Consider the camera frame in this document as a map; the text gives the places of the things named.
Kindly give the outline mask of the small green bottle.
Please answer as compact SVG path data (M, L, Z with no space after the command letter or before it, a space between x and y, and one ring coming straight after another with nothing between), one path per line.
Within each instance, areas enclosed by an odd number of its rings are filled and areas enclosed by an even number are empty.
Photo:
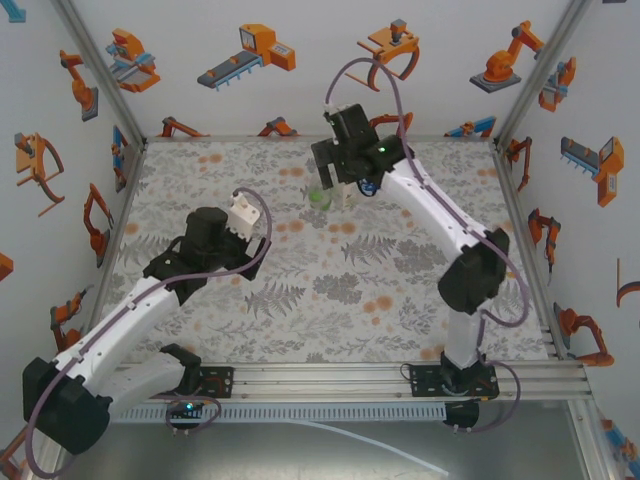
M313 184L308 190L309 204L313 209L328 211L333 203L333 190L324 189L321 185Z

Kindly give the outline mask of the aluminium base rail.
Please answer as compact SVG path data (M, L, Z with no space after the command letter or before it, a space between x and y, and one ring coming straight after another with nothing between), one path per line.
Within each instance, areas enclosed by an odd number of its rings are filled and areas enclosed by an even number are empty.
M230 399L242 402L386 402L413 398L407 367L392 363L242 364L235 369ZM517 361L497 366L497 400L580 400L591 397L583 366L573 361ZM73 368L92 393L137 405L175 390L185 373L180 362L158 354L118 367L100 380ZM429 401L455 402L440 398Z

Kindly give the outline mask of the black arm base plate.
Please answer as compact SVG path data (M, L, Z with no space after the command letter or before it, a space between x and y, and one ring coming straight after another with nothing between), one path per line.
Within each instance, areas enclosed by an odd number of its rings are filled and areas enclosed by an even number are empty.
M215 399L232 395L235 369L230 366L202 366L199 394Z
M444 398L451 401L495 399L500 389L494 367L475 364L458 371L439 364L409 364L411 395L416 398Z

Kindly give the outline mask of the aluminium side rail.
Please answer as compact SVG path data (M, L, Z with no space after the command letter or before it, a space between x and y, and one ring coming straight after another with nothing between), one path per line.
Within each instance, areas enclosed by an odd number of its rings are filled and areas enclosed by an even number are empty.
M99 268L93 267L91 254L84 243L80 242L71 249L71 254L75 256L75 267L78 280L84 282L95 282L97 290L91 294L91 307L86 311L86 320L80 326L80 337L76 345L83 346L89 339L89 334L98 330L98 324L111 315L111 308L119 310L118 304L125 298L126 291L133 287L141 277L142 265L135 260L130 270L125 270L126 255L134 252L134 243L141 239L141 226L138 221L132 221L130 216L135 208L136 197L143 190L141 179L144 177L143 169L146 161L148 148L143 153L138 154L134 160L135 165L130 171L132 181L126 187L126 195L121 203L122 210L119 212L118 220L114 228L110 230L114 236L107 247L104 265Z
M549 273L545 269L548 264L544 259L543 270L536 262L536 255L546 250L546 243L541 239L533 242L529 229L528 213L523 209L519 194L527 186L530 176L532 139L525 137L522 141L510 140L503 149L499 141L494 141L494 163L497 169L500 186L505 197L507 210L513 223L520 258L524 267L524 275L528 282L530 296L541 325L541 329L550 335L548 353L558 360L568 360L569 354L563 341L563 333L550 303L546 281Z

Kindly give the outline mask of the grey metal base sheet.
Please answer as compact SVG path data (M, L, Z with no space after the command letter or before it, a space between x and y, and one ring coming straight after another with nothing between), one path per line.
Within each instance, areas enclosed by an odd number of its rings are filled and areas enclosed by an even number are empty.
M585 480L561 404L524 402L504 425L456 435L438 422L333 425L449 471L290 424L219 424L194 436L160 424L116 424L63 480Z

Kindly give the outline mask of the thin white tube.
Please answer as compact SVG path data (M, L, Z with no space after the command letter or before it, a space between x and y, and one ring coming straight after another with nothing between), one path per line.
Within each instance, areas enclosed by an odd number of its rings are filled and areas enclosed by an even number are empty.
M435 474L444 476L444 477L448 477L449 476L449 471L445 470L433 463L427 462L419 457L416 457L406 451L400 450L397 447L391 446L387 443L378 441L378 440L374 440L372 438L342 429L342 428L338 428L335 426L331 426L331 425L326 425L326 424L321 424L321 423L317 423L317 422L310 422L310 421L298 421L298 420L286 420L285 421L286 424L290 424L290 425L296 425L296 426L301 426L301 427L306 427L306 428L313 428L313 429L317 429L317 430L322 430L325 432L331 432L333 434L336 435L341 435L347 438L350 438L352 440L356 440L362 443L365 443L369 446L374 446L377 447L379 449L385 450L389 453L392 453L394 455L397 455L401 458L403 458L404 460L407 460L411 463L414 463L416 465L419 465L421 467L423 467L426 470L429 470Z

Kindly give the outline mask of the black controller box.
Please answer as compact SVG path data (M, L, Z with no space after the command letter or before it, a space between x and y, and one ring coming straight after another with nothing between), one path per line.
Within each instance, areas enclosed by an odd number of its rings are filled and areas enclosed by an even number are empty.
M462 429L473 428L479 420L480 407L475 400L445 403L445 425Z
M170 421L191 420L200 421L203 415L203 408L206 403L196 400L184 400L173 402L168 405L167 414Z

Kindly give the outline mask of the aluminium cross rail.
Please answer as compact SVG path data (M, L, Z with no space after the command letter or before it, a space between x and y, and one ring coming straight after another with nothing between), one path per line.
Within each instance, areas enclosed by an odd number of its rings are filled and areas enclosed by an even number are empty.
M177 144L177 143L222 143L222 142L316 142L329 138L329 134L321 135L298 135L298 136L256 136L256 135L213 135L203 137L190 137L190 136L175 136L175 137L148 137L146 144ZM407 140L410 144L427 142L454 142L454 143L488 143L490 145L495 143L493 137L444 137L442 135L409 135Z

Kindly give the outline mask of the floral patterned table mat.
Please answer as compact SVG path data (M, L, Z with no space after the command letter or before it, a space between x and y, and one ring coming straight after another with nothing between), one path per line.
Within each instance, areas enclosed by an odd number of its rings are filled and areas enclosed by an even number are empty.
M131 220L141 239L126 255L142 269L201 206L227 208L255 190L273 221L257 276L211 280L127 355L141 363L175 343L209 363L431 361L446 342L449 310L437 283L448 262L406 208L356 194L313 209L321 185L308 142L152 144Z

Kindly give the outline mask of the aluminium frame post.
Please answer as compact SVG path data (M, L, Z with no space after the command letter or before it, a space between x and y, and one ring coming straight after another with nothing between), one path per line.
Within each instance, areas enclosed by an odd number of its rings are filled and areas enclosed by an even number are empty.
M121 122L125 133L128 134L128 139L139 151L143 151L146 146L146 136L112 77L106 61L99 53L98 47L74 2L72 0L49 0L49 2L74 41L80 56L94 75L98 86L104 92L117 119Z
M529 108L534 104L552 68L559 61L566 44L580 25L593 1L570 0L543 48L539 59L536 61L532 73L517 96L513 108L507 115L499 135L496 137L497 148L505 150L510 144L516 130L525 118Z

